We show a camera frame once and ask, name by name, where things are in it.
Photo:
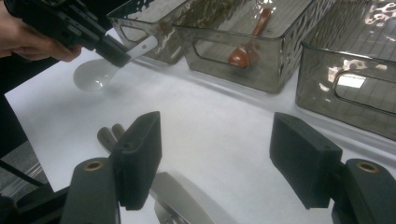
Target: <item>transparent spoon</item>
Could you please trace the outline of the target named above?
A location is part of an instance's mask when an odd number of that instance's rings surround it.
[[[127,53],[133,60],[154,49],[157,45],[157,38],[151,35]],[[116,65],[105,59],[92,60],[83,63],[76,69],[73,80],[76,86],[83,91],[98,91],[107,85],[119,70]]]

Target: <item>red spoon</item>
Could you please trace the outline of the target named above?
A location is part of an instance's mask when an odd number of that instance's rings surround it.
[[[265,8],[262,11],[262,15],[260,16],[259,21],[257,22],[256,28],[254,28],[254,31],[252,35],[257,36],[260,35],[262,30],[264,30],[265,26],[268,23],[268,20],[270,19],[272,9],[271,8]],[[250,40],[243,48],[237,48],[233,51],[232,54],[230,54],[230,57],[228,58],[228,63],[246,68],[250,64],[253,64],[259,59],[259,55],[257,55],[256,52],[253,50],[253,41]]]

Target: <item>dark floor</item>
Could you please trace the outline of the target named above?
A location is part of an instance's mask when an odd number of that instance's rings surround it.
[[[48,182],[29,142],[25,142],[20,147],[8,153],[2,158],[2,161],[14,166],[41,183]],[[16,202],[34,189],[36,189],[36,186],[0,168],[0,192],[2,196],[10,197]]]

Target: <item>gray translucent container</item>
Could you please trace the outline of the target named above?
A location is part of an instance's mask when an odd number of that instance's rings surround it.
[[[396,4],[337,1],[303,46],[296,104],[396,140]]]
[[[191,70],[259,91],[280,92],[300,63],[301,41],[335,0],[205,0],[174,22]],[[252,32],[263,8],[273,13],[260,36]],[[230,54],[252,42],[258,60],[246,68]]]
[[[114,29],[122,43],[129,49],[154,35],[159,45],[145,56],[174,64],[183,56],[180,40],[172,22],[182,17],[193,5],[192,0],[131,0],[110,12]]]

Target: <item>human hand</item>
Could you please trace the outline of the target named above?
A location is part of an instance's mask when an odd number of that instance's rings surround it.
[[[81,53],[81,46],[68,49],[57,40],[42,35],[21,19],[9,15],[0,0],[0,58],[12,52],[31,61],[53,57],[70,62]]]

